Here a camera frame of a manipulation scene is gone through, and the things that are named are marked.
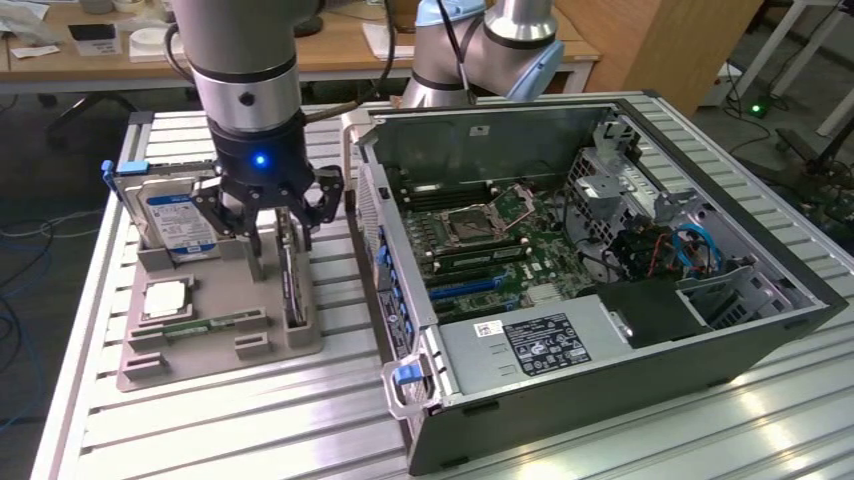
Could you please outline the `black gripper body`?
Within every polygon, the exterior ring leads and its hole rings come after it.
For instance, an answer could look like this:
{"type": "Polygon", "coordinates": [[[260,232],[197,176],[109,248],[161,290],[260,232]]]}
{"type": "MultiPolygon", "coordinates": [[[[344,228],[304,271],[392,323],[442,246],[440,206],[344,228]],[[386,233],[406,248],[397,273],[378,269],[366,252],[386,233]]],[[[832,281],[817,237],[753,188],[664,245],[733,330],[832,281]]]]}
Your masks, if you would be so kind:
{"type": "Polygon", "coordinates": [[[304,194],[314,182],[304,122],[288,121],[273,129],[245,132],[210,121],[209,132],[228,195],[258,208],[304,209],[304,194]]]}

